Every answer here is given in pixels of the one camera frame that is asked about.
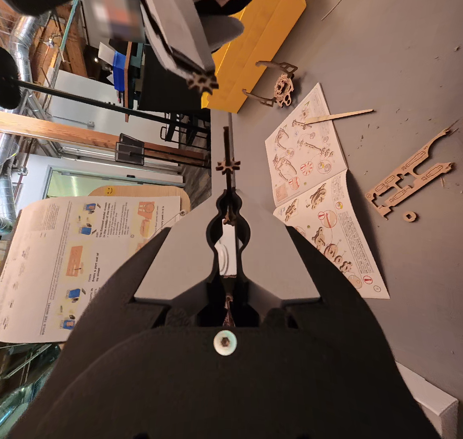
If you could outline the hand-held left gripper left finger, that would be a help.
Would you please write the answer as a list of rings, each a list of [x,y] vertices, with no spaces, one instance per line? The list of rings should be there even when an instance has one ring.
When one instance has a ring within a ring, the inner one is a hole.
[[[226,190],[210,197],[170,229],[135,301],[170,307],[224,307],[217,242],[223,236]]]

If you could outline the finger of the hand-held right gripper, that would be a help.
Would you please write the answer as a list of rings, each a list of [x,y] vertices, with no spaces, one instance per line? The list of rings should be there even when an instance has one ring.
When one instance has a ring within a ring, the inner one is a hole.
[[[215,73],[205,32],[193,0],[139,0],[156,34],[176,63],[192,74]]]
[[[150,24],[148,14],[141,2],[140,8],[142,13],[145,35],[161,66],[163,66],[165,70],[174,73],[175,75],[185,79],[186,81],[191,80],[193,78],[192,73],[188,72],[185,68],[181,67],[176,63],[172,56],[172,53],[168,52],[168,49],[163,45],[162,36],[155,33],[153,26]]]

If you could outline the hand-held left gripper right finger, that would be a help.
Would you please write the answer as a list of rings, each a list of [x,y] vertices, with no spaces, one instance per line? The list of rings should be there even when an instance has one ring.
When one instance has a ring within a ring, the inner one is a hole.
[[[241,242],[234,307],[266,315],[274,308],[318,301],[320,294],[287,226],[241,190],[232,193]]]

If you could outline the small wooden gear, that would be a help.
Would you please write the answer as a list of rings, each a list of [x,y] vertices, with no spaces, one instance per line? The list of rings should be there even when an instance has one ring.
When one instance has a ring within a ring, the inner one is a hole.
[[[196,89],[199,94],[213,94],[213,91],[219,88],[217,77],[214,72],[196,73],[194,72],[187,80],[188,89]]]

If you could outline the wooden axle with gear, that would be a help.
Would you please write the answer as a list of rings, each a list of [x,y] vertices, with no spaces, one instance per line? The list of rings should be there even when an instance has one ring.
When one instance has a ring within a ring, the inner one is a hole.
[[[226,203],[226,211],[223,217],[223,225],[235,227],[237,224],[234,196],[236,194],[235,172],[240,170],[240,161],[235,160],[233,149],[232,130],[230,126],[223,127],[224,158],[219,161],[216,170],[225,176],[226,190],[223,200]]]

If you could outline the partly built wooden model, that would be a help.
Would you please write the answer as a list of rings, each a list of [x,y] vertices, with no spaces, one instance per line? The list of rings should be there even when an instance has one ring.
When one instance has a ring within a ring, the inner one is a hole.
[[[267,68],[275,68],[282,72],[275,83],[274,94],[271,98],[264,98],[255,94],[249,93],[246,89],[242,89],[242,93],[248,98],[258,101],[260,104],[268,107],[273,107],[276,103],[279,107],[290,106],[292,102],[291,93],[294,90],[293,77],[298,69],[297,66],[287,62],[274,62],[274,61],[257,61],[257,67],[265,66]]]

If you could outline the blue bin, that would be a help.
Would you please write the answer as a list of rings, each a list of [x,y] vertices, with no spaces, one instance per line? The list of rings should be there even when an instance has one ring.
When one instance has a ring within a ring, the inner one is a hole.
[[[113,57],[113,84],[119,92],[125,91],[125,71],[130,66],[130,55],[115,51]]]

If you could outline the white round container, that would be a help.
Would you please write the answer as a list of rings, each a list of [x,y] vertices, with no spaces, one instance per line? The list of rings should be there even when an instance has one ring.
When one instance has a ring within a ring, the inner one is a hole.
[[[216,242],[218,252],[219,274],[224,277],[235,277],[237,274],[237,237],[235,227],[223,225],[223,233]]]

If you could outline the black chair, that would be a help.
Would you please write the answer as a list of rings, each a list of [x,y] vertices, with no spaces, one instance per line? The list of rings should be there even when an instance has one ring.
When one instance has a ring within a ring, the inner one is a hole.
[[[173,124],[164,124],[160,129],[160,139],[178,144],[194,151],[211,150],[210,112],[193,114],[164,113],[164,118]]]

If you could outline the open instruction booklet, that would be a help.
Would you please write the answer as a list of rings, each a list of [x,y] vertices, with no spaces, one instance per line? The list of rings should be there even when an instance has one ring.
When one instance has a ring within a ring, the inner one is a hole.
[[[320,83],[266,139],[274,216],[294,227],[363,298],[389,293],[356,218],[348,167]]]

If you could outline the yellow box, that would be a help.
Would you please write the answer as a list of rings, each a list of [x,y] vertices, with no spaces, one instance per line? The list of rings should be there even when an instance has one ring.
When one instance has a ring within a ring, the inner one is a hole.
[[[306,8],[306,0],[252,0],[233,17],[243,33],[212,54],[219,88],[204,93],[201,107],[237,113],[265,68],[257,61],[270,61]]]

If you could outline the black sign stand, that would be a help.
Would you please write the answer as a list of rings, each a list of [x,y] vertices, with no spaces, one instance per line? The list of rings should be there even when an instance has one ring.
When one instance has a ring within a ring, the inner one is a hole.
[[[115,161],[137,166],[144,166],[144,149],[143,141],[132,138],[126,134],[119,135],[119,141],[115,148]]]

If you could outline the large printed instruction sheet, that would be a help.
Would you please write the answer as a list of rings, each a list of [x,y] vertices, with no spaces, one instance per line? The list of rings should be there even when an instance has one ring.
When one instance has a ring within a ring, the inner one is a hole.
[[[1,272],[1,342],[65,342],[110,276],[180,212],[180,196],[64,197],[24,208]]]

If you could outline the wooden beam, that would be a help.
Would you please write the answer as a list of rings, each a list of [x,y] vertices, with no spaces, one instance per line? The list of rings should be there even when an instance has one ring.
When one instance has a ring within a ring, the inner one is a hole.
[[[79,127],[53,123],[7,112],[0,113],[1,132],[48,141],[75,143],[115,150],[119,136]]]

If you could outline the thin wooden splinter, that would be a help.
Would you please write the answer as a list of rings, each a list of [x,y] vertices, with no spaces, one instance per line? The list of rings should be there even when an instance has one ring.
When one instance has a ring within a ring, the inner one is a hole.
[[[339,4],[342,2],[343,0],[339,0],[335,6],[333,8],[331,8],[327,14],[325,14],[322,18],[321,18],[321,21],[325,20],[338,6]]]

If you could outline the thin wooden stick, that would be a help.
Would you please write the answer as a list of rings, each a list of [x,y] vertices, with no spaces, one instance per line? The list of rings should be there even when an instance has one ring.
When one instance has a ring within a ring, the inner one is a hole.
[[[349,117],[363,115],[363,114],[369,114],[369,113],[373,113],[373,112],[375,112],[374,109],[368,109],[368,110],[362,110],[362,111],[356,111],[356,112],[346,112],[346,113],[338,113],[338,114],[319,116],[319,117],[308,119],[304,123],[304,125],[311,125],[311,124],[317,124],[317,123],[326,122],[326,121],[332,121],[332,120],[336,120],[336,119],[349,118]]]

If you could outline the white box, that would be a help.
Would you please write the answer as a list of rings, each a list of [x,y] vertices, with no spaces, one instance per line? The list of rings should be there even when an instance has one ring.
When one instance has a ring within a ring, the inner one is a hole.
[[[396,362],[396,365],[414,400],[441,438],[456,439],[459,401],[402,364]]]

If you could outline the silver air duct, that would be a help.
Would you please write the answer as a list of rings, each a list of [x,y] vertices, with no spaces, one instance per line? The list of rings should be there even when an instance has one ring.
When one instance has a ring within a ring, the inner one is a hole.
[[[3,61],[6,53],[14,59],[19,78],[22,81],[32,83],[32,71],[30,64],[30,47],[39,27],[39,18],[22,16],[18,19],[10,34],[8,48],[1,48],[1,72],[7,67]],[[1,132],[1,236],[10,234],[16,222],[16,205],[11,181],[11,172],[15,157],[20,153],[19,138],[14,135]]]

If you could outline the flat wooden frame part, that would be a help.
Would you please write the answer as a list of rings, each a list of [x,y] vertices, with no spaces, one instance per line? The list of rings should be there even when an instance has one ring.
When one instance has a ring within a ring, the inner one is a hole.
[[[438,139],[455,132],[455,124],[456,122],[440,131],[405,162],[392,170],[390,174],[365,193],[366,200],[382,218],[386,218],[393,207],[405,201],[418,190],[453,170],[454,163],[446,162],[431,165],[422,173],[416,172],[416,168],[430,157],[430,149],[433,144]]]

